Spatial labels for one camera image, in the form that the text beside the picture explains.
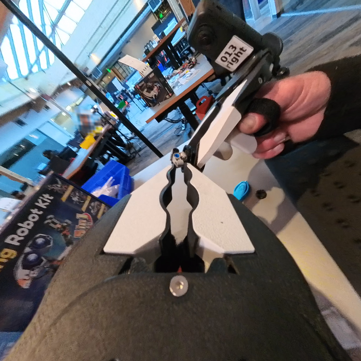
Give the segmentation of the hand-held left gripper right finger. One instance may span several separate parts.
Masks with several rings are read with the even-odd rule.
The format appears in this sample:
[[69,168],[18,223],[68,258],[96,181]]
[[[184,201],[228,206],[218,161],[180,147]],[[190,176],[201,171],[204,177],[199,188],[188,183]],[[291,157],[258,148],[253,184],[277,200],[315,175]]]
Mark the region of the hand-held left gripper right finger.
[[232,202],[224,189],[191,164],[183,166],[187,186],[187,245],[190,257],[206,262],[228,255],[255,253]]

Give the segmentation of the black toy wheel hub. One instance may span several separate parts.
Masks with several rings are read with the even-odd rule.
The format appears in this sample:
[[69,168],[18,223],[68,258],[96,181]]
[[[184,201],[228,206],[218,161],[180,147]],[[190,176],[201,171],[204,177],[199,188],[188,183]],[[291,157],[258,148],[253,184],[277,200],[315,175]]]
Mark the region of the black toy wheel hub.
[[183,148],[183,152],[185,153],[185,160],[184,162],[189,163],[193,166],[196,166],[197,162],[197,147],[192,147],[189,144],[185,145]]

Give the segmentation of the grey toy connector piece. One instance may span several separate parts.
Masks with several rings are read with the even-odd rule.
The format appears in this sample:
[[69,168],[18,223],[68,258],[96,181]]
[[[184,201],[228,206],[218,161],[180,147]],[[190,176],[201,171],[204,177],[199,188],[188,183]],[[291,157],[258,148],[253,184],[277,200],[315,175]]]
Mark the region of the grey toy connector piece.
[[176,168],[181,168],[187,162],[187,154],[184,151],[179,151],[178,148],[173,148],[170,160]]

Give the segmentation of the person's right hand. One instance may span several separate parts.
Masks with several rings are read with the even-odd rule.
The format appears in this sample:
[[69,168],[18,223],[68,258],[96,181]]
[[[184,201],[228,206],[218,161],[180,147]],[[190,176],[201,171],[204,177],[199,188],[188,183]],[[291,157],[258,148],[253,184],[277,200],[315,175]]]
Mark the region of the person's right hand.
[[331,95],[331,81],[322,71],[309,71],[266,84],[256,98],[276,102],[281,109],[277,128],[256,138],[252,156],[271,159],[285,149],[285,143],[303,143],[317,133]]

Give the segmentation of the blue plastic separator tool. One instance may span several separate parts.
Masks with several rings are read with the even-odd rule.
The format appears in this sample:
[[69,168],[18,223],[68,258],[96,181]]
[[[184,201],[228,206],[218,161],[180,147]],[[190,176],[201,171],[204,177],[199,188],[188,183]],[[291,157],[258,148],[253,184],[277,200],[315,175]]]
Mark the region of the blue plastic separator tool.
[[250,184],[248,181],[238,183],[233,191],[233,196],[239,200],[244,201],[250,193]]

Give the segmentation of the wood-edged table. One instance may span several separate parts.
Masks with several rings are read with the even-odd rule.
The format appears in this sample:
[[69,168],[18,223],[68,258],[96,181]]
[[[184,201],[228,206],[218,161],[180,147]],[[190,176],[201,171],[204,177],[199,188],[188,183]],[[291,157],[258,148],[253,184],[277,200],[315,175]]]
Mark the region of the wood-edged table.
[[147,62],[149,59],[151,59],[152,57],[155,57],[156,55],[158,55],[161,51],[165,51],[167,55],[170,55],[170,60],[172,64],[176,64],[178,65],[179,62],[178,60],[180,60],[180,58],[175,57],[175,55],[173,54],[173,52],[170,49],[170,45],[171,41],[173,40],[175,34],[177,33],[178,29],[187,24],[187,18],[183,17],[178,23],[177,25],[174,27],[173,30],[171,30],[169,32],[169,34],[167,34],[163,39],[161,39],[159,41],[159,43],[157,44],[157,46],[151,50],[151,52],[149,52],[143,59],[142,62]]
[[195,74],[192,75],[190,80],[175,89],[171,98],[143,111],[140,115],[140,120],[142,122],[148,124],[154,119],[161,121],[161,119],[166,117],[169,112],[173,111],[180,105],[184,105],[185,101],[191,97],[201,83],[205,82],[208,78],[214,75],[214,69],[204,55],[198,55],[196,59],[197,64],[193,68],[193,70],[195,70]]

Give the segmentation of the clear plastic bags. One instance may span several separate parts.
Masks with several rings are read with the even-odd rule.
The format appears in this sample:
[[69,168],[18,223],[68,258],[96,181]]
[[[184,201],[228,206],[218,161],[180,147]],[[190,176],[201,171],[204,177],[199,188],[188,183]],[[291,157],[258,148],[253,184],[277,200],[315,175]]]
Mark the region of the clear plastic bags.
[[91,194],[97,198],[102,195],[117,198],[119,187],[119,182],[114,177],[110,177],[103,186],[96,188]]

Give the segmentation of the blue storage bin with bags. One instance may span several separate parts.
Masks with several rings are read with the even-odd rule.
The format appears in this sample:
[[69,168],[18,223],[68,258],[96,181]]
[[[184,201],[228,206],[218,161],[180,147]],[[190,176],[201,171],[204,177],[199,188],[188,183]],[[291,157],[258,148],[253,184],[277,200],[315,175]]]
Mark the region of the blue storage bin with bags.
[[102,195],[98,199],[108,206],[114,206],[134,189],[133,178],[130,176],[130,171],[125,165],[115,160],[108,161],[106,165],[89,178],[81,188],[91,194],[93,190],[103,186],[110,177],[114,177],[120,184],[118,197],[113,198]]

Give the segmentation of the dark product box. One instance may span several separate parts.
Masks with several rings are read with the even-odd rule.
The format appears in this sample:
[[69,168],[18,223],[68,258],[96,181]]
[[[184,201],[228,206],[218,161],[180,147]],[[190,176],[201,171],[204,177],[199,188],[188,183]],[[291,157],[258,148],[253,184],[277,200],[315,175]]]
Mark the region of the dark product box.
[[140,79],[135,85],[136,93],[152,108],[174,95],[174,91],[158,67]]

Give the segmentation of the long cluttered desk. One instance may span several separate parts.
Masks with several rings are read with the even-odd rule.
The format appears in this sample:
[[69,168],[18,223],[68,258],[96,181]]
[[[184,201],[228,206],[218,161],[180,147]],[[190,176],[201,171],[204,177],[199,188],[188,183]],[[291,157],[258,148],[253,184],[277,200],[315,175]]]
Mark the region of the long cluttered desk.
[[107,124],[103,132],[100,136],[96,139],[96,141],[88,148],[83,149],[81,148],[75,159],[72,163],[68,166],[68,168],[63,172],[62,177],[66,179],[71,179],[75,174],[77,174],[81,168],[86,164],[87,160],[95,154],[95,152],[100,149],[100,145],[102,141],[105,140],[106,136],[109,135],[109,131],[114,130],[114,126],[112,124]]

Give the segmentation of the white paper sign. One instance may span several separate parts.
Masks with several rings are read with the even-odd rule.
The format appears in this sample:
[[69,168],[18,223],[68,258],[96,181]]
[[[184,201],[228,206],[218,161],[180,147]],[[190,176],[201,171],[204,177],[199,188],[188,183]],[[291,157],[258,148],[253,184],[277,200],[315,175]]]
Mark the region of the white paper sign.
[[118,62],[135,69],[142,77],[147,76],[152,71],[151,67],[147,63],[130,55],[123,56],[118,60]]

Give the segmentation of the yellow bin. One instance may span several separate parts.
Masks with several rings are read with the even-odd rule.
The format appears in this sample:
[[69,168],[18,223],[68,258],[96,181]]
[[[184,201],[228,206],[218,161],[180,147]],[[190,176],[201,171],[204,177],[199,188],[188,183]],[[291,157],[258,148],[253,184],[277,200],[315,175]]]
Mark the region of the yellow bin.
[[96,142],[95,136],[93,133],[88,134],[84,141],[80,143],[79,147],[82,149],[89,149]]

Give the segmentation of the dark blue robot kit box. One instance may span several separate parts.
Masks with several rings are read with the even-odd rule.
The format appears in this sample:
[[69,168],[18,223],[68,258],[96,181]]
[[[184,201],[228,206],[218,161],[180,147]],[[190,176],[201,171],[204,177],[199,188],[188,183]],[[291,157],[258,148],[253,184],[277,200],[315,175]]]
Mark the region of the dark blue robot kit box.
[[53,173],[20,203],[1,228],[1,332],[25,330],[60,265],[110,208]]

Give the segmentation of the dark dimpled mat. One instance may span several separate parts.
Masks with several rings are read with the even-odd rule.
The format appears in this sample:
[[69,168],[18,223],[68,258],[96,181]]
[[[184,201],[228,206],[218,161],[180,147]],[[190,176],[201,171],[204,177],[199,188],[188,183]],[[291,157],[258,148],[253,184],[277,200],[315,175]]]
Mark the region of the dark dimpled mat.
[[313,141],[265,163],[360,296],[360,143],[345,135]]

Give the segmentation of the tall black stand pole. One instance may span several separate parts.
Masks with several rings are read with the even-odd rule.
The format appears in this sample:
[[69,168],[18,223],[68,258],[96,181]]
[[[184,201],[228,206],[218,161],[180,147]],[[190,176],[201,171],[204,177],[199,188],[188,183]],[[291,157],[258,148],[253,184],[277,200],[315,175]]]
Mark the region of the tall black stand pole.
[[79,70],[47,37],[38,27],[24,15],[11,0],[1,0],[1,3],[14,15],[30,32],[38,38],[86,87],[99,98],[112,111],[129,131],[134,133],[156,156],[164,155],[146,138],[110,100],[100,91],[97,85],[81,70]]

